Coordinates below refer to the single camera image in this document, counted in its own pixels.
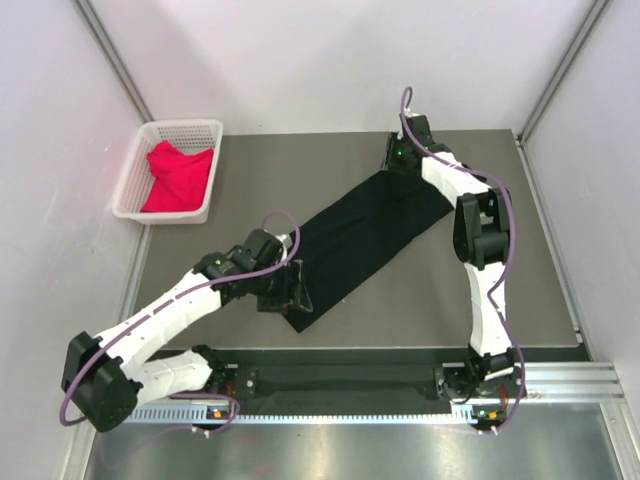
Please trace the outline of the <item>black t-shirt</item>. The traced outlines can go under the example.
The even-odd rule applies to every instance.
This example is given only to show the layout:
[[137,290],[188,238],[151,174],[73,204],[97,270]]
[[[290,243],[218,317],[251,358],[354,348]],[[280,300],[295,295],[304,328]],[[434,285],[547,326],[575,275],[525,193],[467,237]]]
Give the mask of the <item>black t-shirt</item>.
[[312,303],[284,315],[300,333],[453,210],[418,176],[379,171],[300,227],[295,255]]

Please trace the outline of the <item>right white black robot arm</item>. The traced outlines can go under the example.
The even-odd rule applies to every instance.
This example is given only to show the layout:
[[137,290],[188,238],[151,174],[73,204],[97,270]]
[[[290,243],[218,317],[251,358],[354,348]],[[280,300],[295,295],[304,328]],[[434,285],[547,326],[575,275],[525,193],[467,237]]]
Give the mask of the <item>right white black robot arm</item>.
[[469,359],[444,393],[487,396],[514,373],[517,349],[506,324],[506,272],[511,265],[510,198],[486,176],[434,141],[428,119],[403,111],[383,166],[434,187],[454,208],[453,249],[465,268],[472,309]]

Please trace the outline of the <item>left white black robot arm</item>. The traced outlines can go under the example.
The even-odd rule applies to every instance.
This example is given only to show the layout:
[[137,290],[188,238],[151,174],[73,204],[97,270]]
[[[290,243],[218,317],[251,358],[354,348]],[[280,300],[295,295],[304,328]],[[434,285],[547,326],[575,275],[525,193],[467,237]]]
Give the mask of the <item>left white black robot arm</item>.
[[213,349],[199,345],[159,360],[154,354],[198,320],[247,295],[263,313],[312,311],[296,256],[300,243],[300,231],[274,236],[255,229],[228,252],[204,256],[136,315],[95,336],[80,332],[67,347],[60,423],[74,425],[67,410],[75,406],[81,421],[104,433],[150,402],[220,394],[227,374]]

